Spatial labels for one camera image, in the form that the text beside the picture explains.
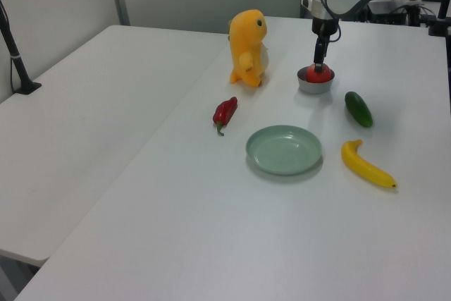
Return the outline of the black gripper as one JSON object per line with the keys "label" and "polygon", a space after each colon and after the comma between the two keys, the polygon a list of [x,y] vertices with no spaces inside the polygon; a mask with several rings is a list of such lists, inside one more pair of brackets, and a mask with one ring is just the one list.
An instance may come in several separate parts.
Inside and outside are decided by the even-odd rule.
{"label": "black gripper", "polygon": [[338,28],[338,19],[312,18],[311,30],[318,36],[314,50],[314,70],[323,70],[324,59],[332,42],[331,36],[338,31]]}

